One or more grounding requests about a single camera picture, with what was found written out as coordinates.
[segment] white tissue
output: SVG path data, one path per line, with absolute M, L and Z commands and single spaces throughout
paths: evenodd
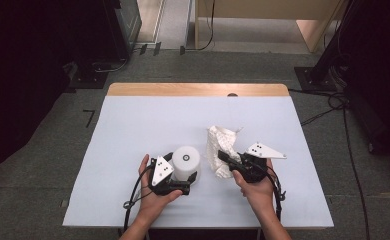
M 211 169 L 220 178 L 231 178 L 233 175 L 229 171 L 228 165 L 217 157 L 218 150 L 229 154 L 231 158 L 241 162 L 240 156 L 233 150 L 236 134 L 237 132 L 218 126 L 212 126 L 208 129 L 207 159 Z
M 178 181 L 187 181 L 197 172 L 195 184 L 201 177 L 201 164 L 199 152 L 191 146 L 183 146 L 173 152 L 174 177 Z

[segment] light stand base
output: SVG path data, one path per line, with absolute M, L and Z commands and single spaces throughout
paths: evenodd
M 310 77 L 312 67 L 294 67 L 295 74 L 297 74 L 303 91 L 322 91 L 322 92 L 336 92 L 336 86 L 333 80 L 326 75 L 325 79 L 320 83 L 313 83 Z
M 68 87 L 71 89 L 103 89 L 107 76 L 108 72 L 94 72 L 88 75 L 77 70 Z

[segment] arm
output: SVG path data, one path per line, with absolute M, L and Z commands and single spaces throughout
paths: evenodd
M 267 165 L 272 168 L 271 161 L 267 159 Z M 273 209 L 273 186 L 268 178 L 258 183 L 247 183 L 242 175 L 234 170 L 236 184 L 241 187 L 241 192 L 248 199 L 255 216 L 261 224 L 264 237 L 269 240 L 291 239 L 288 232 L 279 222 Z
M 149 156 L 145 155 L 139 167 L 139 174 L 145 170 L 148 160 Z M 160 216 L 167 204 L 173 202 L 176 198 L 182 195 L 182 191 L 180 190 L 173 191 L 166 196 L 157 196 L 155 193 L 150 193 L 151 189 L 147 187 L 149 171 L 145 173 L 141 179 L 141 196 L 146 197 L 141 199 L 141 205 L 135 221 L 133 221 L 132 225 L 130 225 L 127 231 L 123 233 L 120 240 L 143 239 L 151 224 Z

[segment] gray carpet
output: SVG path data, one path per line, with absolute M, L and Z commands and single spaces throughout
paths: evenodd
M 134 53 L 109 74 L 103 90 L 64 93 L 30 142 L 0 165 L 0 239 L 117 239 L 116 229 L 62 227 L 83 156 L 113 82 L 283 83 L 299 89 L 294 66 L 313 66 L 317 55 L 187 52 Z M 300 120 L 329 109 L 327 98 L 291 93 Z M 95 110 L 88 124 L 90 112 Z M 368 141 L 347 111 L 355 166 L 365 195 L 371 239 L 390 239 L 390 156 L 370 155 Z M 327 197 L 334 228 L 290 230 L 294 239 L 366 239 L 359 189 L 348 154 L 342 111 L 303 127 Z M 253 231 L 155 230 L 151 239 L 255 239 Z

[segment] wooden edge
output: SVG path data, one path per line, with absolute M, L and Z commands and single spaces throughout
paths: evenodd
M 283 84 L 113 83 L 107 96 L 289 96 Z

